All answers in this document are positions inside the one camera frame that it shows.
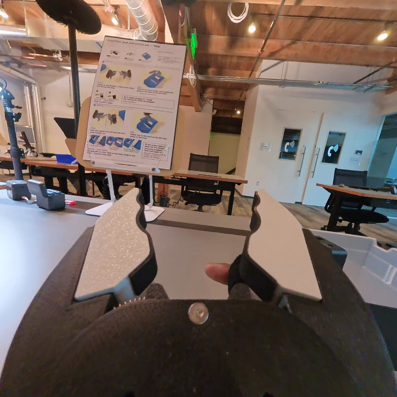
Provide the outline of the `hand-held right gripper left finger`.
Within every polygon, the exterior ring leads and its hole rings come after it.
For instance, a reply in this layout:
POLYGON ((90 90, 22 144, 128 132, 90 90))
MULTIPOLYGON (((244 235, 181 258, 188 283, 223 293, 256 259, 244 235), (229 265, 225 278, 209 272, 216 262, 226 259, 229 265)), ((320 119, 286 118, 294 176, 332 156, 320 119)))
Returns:
POLYGON ((96 221, 74 298, 78 302, 112 295, 117 304, 144 300, 157 275, 145 202, 133 188, 96 221))

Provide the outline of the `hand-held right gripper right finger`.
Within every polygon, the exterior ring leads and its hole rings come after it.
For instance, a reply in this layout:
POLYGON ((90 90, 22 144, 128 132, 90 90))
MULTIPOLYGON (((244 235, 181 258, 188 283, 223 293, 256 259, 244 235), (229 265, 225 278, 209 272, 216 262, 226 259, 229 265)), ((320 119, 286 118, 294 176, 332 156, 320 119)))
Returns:
POLYGON ((317 280, 303 228, 265 190, 255 193, 251 233, 241 255, 241 278, 262 300, 278 304, 285 294, 320 302, 317 280))

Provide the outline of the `clear plastic bin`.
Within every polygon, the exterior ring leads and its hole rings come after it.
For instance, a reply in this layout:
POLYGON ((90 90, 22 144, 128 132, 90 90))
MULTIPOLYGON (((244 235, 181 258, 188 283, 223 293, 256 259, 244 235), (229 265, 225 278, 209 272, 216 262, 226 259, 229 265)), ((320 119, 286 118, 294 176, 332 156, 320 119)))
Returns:
POLYGON ((367 303, 397 307, 397 250, 371 237, 311 230, 347 252, 344 272, 367 303))

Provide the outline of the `person's right hand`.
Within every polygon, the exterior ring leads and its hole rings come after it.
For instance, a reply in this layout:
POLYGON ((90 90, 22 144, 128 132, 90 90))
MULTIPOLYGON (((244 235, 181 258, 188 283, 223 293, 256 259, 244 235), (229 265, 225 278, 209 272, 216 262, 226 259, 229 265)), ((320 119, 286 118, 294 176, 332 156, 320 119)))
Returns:
POLYGON ((226 263, 209 262, 206 265, 205 273, 213 281, 228 285, 228 276, 231 265, 226 263))

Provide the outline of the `wooden top desk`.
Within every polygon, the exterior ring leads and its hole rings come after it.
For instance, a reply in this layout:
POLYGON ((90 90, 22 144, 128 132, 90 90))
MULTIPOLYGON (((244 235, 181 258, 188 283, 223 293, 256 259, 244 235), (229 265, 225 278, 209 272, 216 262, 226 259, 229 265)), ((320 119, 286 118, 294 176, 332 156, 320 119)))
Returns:
POLYGON ((22 171, 27 170, 33 176, 65 177, 77 171, 77 164, 57 162, 54 158, 26 157, 20 158, 22 171))
POLYGON ((182 199, 196 205, 199 210, 204 206, 220 204, 223 193, 229 192, 227 215, 231 216, 236 186, 245 185, 248 180, 234 174, 178 170, 170 176, 155 175, 153 182, 159 185, 180 186, 182 199))
POLYGON ((339 214, 342 209, 356 210, 364 206, 375 209, 397 209, 397 195, 390 191, 373 190, 370 188, 355 188, 338 185, 317 183, 316 186, 324 188, 331 195, 329 206, 332 214, 339 214))

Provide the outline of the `black office chair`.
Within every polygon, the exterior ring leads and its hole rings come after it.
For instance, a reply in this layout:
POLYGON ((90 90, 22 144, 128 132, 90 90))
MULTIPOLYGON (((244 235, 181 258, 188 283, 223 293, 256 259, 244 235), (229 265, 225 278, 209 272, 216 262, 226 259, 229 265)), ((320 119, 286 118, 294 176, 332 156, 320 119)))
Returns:
MULTIPOLYGON (((333 186, 363 190, 365 193, 379 194, 381 191, 368 188, 367 171, 353 171, 336 168, 333 186)), ((346 234, 365 236, 360 232, 361 224, 385 224, 389 222, 387 216, 376 211, 377 208, 392 208, 396 200, 385 197, 359 196, 352 193, 326 188, 330 196, 325 204, 325 211, 330 215, 327 225, 321 227, 323 231, 344 232, 346 234)))
MULTIPOLYGON (((189 167, 190 171, 203 171, 217 173, 219 167, 218 156, 205 156, 199 154, 190 154, 189 167)), ((185 205, 197 205, 197 212, 203 212, 203 206, 215 206, 221 203, 223 191, 217 192, 216 182, 212 180, 187 178, 186 184, 181 191, 181 197, 185 205)))

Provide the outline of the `door window with phone icon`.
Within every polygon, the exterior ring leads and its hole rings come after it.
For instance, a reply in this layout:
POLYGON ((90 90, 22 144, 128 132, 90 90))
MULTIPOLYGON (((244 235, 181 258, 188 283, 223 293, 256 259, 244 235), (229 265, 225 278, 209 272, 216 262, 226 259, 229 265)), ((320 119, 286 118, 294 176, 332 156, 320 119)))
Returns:
POLYGON ((278 158, 280 160, 296 160, 302 129, 284 128, 278 158))
POLYGON ((328 133, 322 156, 322 163, 334 165, 339 163, 345 137, 345 132, 330 131, 328 133))

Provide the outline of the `small grey box device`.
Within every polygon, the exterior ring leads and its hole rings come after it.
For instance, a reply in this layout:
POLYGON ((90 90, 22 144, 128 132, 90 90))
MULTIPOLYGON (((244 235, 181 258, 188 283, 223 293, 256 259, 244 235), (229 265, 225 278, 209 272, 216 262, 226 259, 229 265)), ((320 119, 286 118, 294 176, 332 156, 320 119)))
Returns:
POLYGON ((7 196, 14 201, 26 201, 31 199, 31 193, 24 180, 7 180, 6 181, 7 196))

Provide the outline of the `cardboard backing board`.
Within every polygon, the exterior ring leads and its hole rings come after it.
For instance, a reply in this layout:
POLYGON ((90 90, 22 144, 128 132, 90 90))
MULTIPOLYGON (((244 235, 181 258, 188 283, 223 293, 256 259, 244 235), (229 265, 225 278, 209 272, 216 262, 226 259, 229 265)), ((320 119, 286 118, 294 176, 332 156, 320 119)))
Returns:
MULTIPOLYGON (((90 160, 84 160, 83 154, 85 150, 87 131, 88 131, 88 114, 91 105, 91 97, 87 97, 81 104, 80 117, 77 129, 77 138, 66 139, 66 145, 71 153, 77 159, 77 162, 88 168, 92 168, 95 171, 104 170, 105 167, 99 166, 96 162, 95 165, 92 164, 90 160)), ((184 153, 185 153, 185 142, 183 137, 183 131, 180 123, 181 112, 178 112, 176 121, 176 132, 173 144, 173 156, 171 162, 171 168, 166 170, 165 168, 160 168, 161 176, 170 176, 172 173, 183 168, 184 164, 184 153)))

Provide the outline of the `printed instruction sheet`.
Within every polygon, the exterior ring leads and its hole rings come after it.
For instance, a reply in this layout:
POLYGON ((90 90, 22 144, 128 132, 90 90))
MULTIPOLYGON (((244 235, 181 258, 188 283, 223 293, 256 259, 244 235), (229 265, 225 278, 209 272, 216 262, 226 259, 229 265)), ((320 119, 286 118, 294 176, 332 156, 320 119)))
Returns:
POLYGON ((187 46, 105 36, 82 159, 107 170, 171 170, 187 46))

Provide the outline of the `black disc-topped pole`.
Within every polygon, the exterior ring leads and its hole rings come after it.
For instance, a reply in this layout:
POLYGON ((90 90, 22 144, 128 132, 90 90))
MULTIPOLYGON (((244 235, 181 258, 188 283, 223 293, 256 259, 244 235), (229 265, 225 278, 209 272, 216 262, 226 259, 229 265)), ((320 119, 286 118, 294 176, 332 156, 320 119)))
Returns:
POLYGON ((68 28, 75 137, 77 138, 81 110, 77 32, 87 35, 98 34, 101 31, 102 23, 95 10, 83 0, 37 0, 36 2, 50 18, 68 28))

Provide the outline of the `silver ventilation duct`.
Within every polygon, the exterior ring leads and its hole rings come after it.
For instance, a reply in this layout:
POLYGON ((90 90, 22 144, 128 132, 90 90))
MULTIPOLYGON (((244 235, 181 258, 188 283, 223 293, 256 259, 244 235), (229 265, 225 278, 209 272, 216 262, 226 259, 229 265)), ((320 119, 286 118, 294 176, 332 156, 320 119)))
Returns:
POLYGON ((132 39, 155 42, 158 38, 158 23, 148 0, 126 0, 138 27, 132 39))

